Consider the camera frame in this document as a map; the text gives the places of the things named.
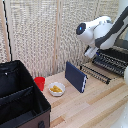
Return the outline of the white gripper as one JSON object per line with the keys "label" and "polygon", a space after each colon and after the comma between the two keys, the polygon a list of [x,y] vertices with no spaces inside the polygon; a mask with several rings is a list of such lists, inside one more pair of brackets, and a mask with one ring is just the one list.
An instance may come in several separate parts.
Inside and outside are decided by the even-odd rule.
{"label": "white gripper", "polygon": [[88,46],[87,49],[85,50],[84,55],[88,58],[93,58],[94,55],[96,54],[98,48],[97,47],[90,47]]}

